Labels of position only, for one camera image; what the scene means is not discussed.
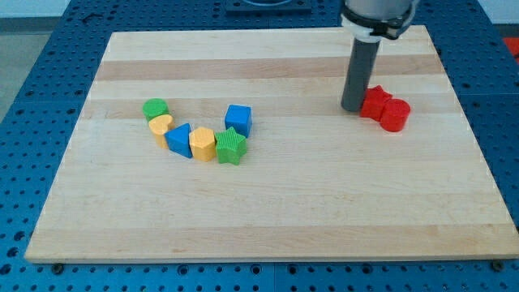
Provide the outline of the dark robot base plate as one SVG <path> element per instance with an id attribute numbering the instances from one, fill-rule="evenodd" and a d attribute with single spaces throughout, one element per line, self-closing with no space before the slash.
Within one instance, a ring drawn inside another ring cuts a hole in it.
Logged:
<path id="1" fill-rule="evenodd" d="M 227 14 L 310 12 L 312 0 L 225 0 Z"/>

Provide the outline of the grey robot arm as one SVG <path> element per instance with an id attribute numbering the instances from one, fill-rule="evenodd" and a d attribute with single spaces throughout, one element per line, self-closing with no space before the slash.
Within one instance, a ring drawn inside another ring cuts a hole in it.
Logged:
<path id="1" fill-rule="evenodd" d="M 411 25 L 419 0 L 345 0 L 343 25 L 362 42 L 398 39 Z"/>

